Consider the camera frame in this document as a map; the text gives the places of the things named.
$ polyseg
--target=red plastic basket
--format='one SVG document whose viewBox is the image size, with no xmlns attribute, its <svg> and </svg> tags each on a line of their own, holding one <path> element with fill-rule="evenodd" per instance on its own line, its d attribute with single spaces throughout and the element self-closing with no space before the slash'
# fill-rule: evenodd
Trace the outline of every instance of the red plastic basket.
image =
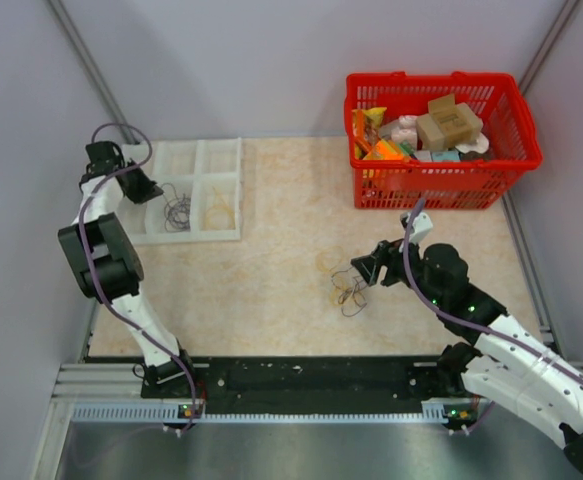
<svg viewBox="0 0 583 480">
<path fill-rule="evenodd" d="M 387 107 L 384 122 L 390 122 L 400 115 L 425 114 L 429 100 L 448 93 L 455 93 L 457 103 L 466 102 L 483 120 L 495 160 L 403 163 L 355 158 L 353 109 Z M 421 197 L 426 208 L 487 208 L 542 161 L 529 108 L 513 77 L 503 73 L 354 73 L 347 77 L 344 124 L 357 208 L 407 209 Z"/>
</svg>

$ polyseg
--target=gray wall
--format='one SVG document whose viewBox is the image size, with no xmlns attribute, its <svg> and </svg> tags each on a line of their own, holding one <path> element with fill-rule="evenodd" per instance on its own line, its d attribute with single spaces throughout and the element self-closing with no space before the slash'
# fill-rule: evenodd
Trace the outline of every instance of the gray wall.
<svg viewBox="0 0 583 480">
<path fill-rule="evenodd" d="M 563 0 L 64 0 L 154 138 L 343 132 L 354 71 L 520 76 Z"/>
<path fill-rule="evenodd" d="M 45 4 L 0 0 L 0 480 L 28 475 L 58 366 L 85 329 L 56 231 L 104 120 Z"/>
<path fill-rule="evenodd" d="M 515 201 L 559 337 L 583 360 L 583 2 L 528 101 L 545 160 Z"/>
</svg>

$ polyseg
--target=white tray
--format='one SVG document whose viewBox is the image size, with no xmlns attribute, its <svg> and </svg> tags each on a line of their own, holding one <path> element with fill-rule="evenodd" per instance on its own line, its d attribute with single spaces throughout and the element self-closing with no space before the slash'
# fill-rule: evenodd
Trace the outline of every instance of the white tray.
<svg viewBox="0 0 583 480">
<path fill-rule="evenodd" d="M 190 230 L 173 231 L 165 217 L 171 185 L 144 205 L 123 199 L 116 214 L 135 245 L 240 240 L 242 227 L 242 139 L 154 142 L 143 167 L 158 185 L 171 184 L 191 199 Z M 141 162 L 146 145 L 123 145 L 125 158 Z"/>
</svg>

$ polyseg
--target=yellow package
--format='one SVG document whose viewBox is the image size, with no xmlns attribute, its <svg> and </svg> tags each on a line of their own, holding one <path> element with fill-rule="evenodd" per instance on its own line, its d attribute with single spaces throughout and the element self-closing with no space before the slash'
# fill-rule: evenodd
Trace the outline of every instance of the yellow package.
<svg viewBox="0 0 583 480">
<path fill-rule="evenodd" d="M 374 107 L 352 111 L 355 157 L 362 158 L 380 138 L 379 130 L 387 107 Z"/>
<path fill-rule="evenodd" d="M 364 160 L 402 160 L 407 161 L 409 157 L 404 151 L 391 140 L 382 139 L 374 145 L 371 151 L 364 157 Z"/>
</svg>

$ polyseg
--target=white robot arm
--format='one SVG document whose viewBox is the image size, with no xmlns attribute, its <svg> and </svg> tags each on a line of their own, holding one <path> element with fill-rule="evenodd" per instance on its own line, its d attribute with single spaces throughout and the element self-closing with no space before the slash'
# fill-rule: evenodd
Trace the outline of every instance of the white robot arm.
<svg viewBox="0 0 583 480">
<path fill-rule="evenodd" d="M 438 369 L 451 374 L 441 375 L 440 382 L 453 378 L 453 388 L 461 385 L 465 395 L 485 397 L 524 419 L 583 473 L 583 373 L 471 284 L 468 265 L 451 245 L 431 245 L 420 256 L 418 244 L 432 229 L 428 215 L 419 211 L 422 204 L 412 212 L 413 220 L 412 214 L 402 216 L 404 239 L 383 240 L 370 255 L 352 259 L 352 266 L 368 286 L 387 267 L 382 285 L 405 283 L 447 329 L 466 340 L 447 347 L 439 358 Z"/>
<path fill-rule="evenodd" d="M 191 359 L 142 292 L 142 264 L 115 216 L 124 197 L 142 204 L 162 190 L 115 143 L 94 141 L 86 150 L 90 163 L 80 182 L 79 214 L 58 232 L 69 266 L 84 295 L 103 303 L 140 345 L 142 397 L 195 398 Z"/>
<path fill-rule="evenodd" d="M 82 208 L 86 199 L 92 195 L 93 189 L 98 183 L 100 183 L 102 178 L 103 177 L 93 178 L 82 185 L 83 197 L 80 208 Z M 115 213 L 123 198 L 124 194 L 118 182 L 110 181 L 105 183 L 87 207 L 85 212 L 85 223 L 95 222 L 107 214 Z M 76 216 L 72 225 L 76 225 L 77 223 L 78 217 Z M 139 286 L 137 294 L 122 295 L 112 299 L 111 304 L 117 312 L 123 314 L 129 320 L 132 320 L 136 325 L 141 327 L 141 329 L 138 330 L 127 324 L 127 328 L 142 349 L 142 355 L 144 356 L 144 361 L 147 366 L 158 367 L 160 365 L 168 364 L 171 361 L 171 357 L 149 342 L 142 334 L 143 331 L 147 332 L 159 342 L 160 345 L 167 348 L 174 355 L 178 355 L 178 341 L 175 336 L 164 327 L 162 322 L 160 322 L 158 314 L 151 306 L 146 295 L 142 292 L 141 286 Z"/>
</svg>

